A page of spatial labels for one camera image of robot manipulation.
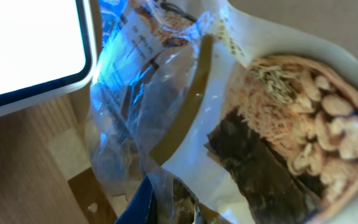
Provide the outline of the beige snack bag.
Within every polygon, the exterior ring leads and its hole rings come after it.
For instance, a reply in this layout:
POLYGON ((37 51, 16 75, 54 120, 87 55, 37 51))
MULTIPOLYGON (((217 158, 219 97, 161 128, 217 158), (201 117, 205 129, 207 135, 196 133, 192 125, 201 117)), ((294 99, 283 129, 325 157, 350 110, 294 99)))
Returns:
POLYGON ((358 223, 358 60, 228 1, 101 1, 96 178, 129 223, 358 223))

